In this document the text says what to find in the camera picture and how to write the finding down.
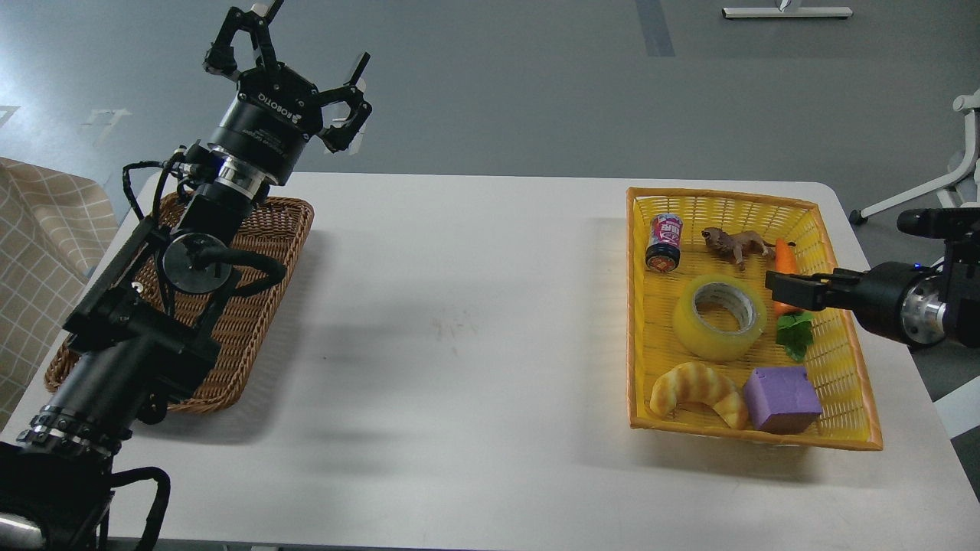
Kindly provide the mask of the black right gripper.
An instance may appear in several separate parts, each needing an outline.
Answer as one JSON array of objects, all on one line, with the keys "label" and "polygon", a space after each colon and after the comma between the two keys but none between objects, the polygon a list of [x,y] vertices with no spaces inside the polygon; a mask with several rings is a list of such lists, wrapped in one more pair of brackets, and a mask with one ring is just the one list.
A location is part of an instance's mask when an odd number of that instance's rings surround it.
[{"label": "black right gripper", "polygon": [[767,271],[764,285],[775,302],[806,311],[850,310],[862,328],[910,348],[933,347],[946,339],[940,275],[931,266],[883,262],[863,272]]}]

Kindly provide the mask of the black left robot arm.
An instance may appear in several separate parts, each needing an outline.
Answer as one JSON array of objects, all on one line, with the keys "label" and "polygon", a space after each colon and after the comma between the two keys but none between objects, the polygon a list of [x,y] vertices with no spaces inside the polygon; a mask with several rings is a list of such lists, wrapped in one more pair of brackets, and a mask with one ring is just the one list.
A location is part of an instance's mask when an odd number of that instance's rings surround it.
[{"label": "black left robot arm", "polygon": [[346,83],[319,90],[277,59],[270,25],[283,4],[231,7],[203,67],[236,96],[206,142],[157,161],[151,209],[122,189],[138,223],[64,321],[78,362],[52,398],[2,446],[2,548],[102,550],[117,488],[156,484],[137,549],[151,550],[167,513],[171,478],[158,467],[114,471],[136,421],[161,422],[217,366],[213,332],[234,298],[284,282],[279,260],[235,248],[242,224],[270,188],[286,184],[312,139],[347,150],[371,104],[360,82],[364,53]]}]

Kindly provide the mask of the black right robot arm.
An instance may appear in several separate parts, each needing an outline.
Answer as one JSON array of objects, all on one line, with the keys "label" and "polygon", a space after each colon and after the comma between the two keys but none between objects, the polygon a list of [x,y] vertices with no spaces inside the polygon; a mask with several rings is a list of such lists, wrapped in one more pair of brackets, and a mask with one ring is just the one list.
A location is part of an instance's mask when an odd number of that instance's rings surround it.
[{"label": "black right robot arm", "polygon": [[868,271],[786,275],[769,271],[764,285],[777,302],[805,311],[851,311],[865,329],[913,349],[944,341],[979,346],[979,210],[904,210],[897,229],[941,240],[938,265],[882,262]]}]

